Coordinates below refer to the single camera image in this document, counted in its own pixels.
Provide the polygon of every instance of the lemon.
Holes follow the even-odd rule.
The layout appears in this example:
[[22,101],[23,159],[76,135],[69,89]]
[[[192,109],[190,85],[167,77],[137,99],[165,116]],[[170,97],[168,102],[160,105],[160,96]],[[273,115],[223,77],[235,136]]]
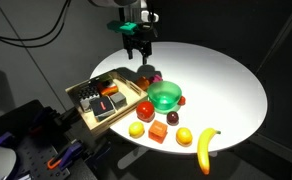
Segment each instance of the lemon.
[[129,135],[133,138],[139,138],[144,134],[143,123],[136,121],[129,126]]
[[176,141],[182,146],[189,146],[193,141],[193,135],[188,128],[181,127],[176,132]]

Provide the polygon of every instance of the white round table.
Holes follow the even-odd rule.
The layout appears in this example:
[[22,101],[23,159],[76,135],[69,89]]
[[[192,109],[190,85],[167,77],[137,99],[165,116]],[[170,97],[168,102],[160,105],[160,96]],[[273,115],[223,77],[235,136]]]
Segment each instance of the white round table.
[[[140,121],[136,112],[111,126],[111,129],[129,141],[157,151],[177,154],[197,152],[201,132],[212,127],[221,131],[209,144],[209,152],[232,147],[250,137],[262,124],[267,112],[265,91],[246,67],[236,60],[205,47],[175,42],[152,44],[153,54],[147,64],[160,71],[163,79],[178,84],[186,105],[178,111],[179,124],[168,125],[168,134],[159,144],[148,138],[151,123],[144,123],[145,134],[134,139],[128,127]],[[91,78],[112,69],[126,67],[132,72],[142,66],[142,56],[133,51],[134,59],[128,60],[126,50],[120,50],[104,59],[93,71]],[[155,119],[166,123],[166,116],[156,113]],[[193,143],[182,147],[176,142],[176,131],[187,127]]]

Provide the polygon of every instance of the green bowl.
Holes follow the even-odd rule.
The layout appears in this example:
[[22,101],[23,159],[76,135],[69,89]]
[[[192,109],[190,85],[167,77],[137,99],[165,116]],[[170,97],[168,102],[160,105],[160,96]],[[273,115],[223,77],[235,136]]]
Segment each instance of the green bowl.
[[174,108],[182,96],[180,87],[170,81],[159,81],[151,84],[147,89],[147,93],[155,110],[161,112]]

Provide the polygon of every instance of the banana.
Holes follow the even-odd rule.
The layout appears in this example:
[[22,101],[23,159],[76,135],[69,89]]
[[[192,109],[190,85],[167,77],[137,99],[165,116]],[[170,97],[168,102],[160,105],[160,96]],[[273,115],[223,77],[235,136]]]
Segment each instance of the banana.
[[202,134],[199,136],[197,144],[197,158],[198,163],[205,175],[209,174],[210,164],[208,157],[208,145],[210,140],[215,136],[215,134],[220,134],[220,131],[215,130],[214,128],[205,129]]

